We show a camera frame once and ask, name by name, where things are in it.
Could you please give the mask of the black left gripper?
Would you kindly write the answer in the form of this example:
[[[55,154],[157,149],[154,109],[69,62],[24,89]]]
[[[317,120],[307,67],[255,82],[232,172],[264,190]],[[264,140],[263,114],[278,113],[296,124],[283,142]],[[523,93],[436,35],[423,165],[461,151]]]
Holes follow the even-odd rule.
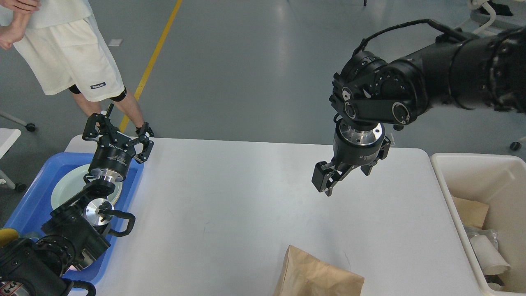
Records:
[[[110,104],[105,112],[92,113],[87,118],[81,137],[85,141],[98,143],[88,173],[96,178],[109,177],[111,182],[122,182],[126,179],[133,158],[140,164],[148,160],[154,146],[150,138],[155,135],[148,122],[136,129],[138,137],[134,140],[117,132],[110,120],[113,107],[114,104]],[[136,153],[130,142],[134,146],[141,143],[142,150]]]

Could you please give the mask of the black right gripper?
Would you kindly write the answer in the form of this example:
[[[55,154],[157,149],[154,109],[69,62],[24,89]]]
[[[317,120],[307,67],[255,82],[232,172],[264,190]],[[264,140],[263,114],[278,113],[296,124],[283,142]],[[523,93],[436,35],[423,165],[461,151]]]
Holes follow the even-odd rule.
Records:
[[[349,174],[352,166],[361,166],[363,174],[369,176],[378,161],[387,157],[390,146],[382,123],[361,125],[338,121],[332,162],[316,163],[312,184],[318,192],[330,197],[334,186]]]

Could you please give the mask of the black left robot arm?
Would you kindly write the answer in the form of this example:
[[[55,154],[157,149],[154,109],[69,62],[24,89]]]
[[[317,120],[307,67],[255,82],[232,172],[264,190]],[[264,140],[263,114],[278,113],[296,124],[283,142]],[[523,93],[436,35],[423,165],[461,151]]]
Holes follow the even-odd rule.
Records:
[[[109,248],[107,236],[127,236],[133,214],[114,209],[107,197],[124,181],[133,160],[148,160],[154,146],[148,123],[131,139],[113,126],[107,112],[89,116],[82,137],[97,143],[79,193],[51,211],[38,240],[23,238],[11,228],[1,230],[1,294],[7,296],[67,296],[72,289],[96,295],[90,282],[64,277],[69,268],[81,271]]]

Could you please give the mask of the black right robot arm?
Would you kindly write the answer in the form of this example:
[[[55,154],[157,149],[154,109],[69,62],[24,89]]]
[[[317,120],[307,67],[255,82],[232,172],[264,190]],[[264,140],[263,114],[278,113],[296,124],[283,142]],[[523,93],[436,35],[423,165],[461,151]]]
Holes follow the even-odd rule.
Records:
[[[392,62],[366,51],[381,34],[417,24],[428,24],[440,35]],[[331,196],[352,170],[360,168],[368,176],[391,146],[384,125],[401,130],[435,106],[525,113],[525,49],[525,28],[481,37],[433,19],[394,25],[364,38],[334,74],[329,98],[337,112],[334,156],[314,166],[312,184]]]

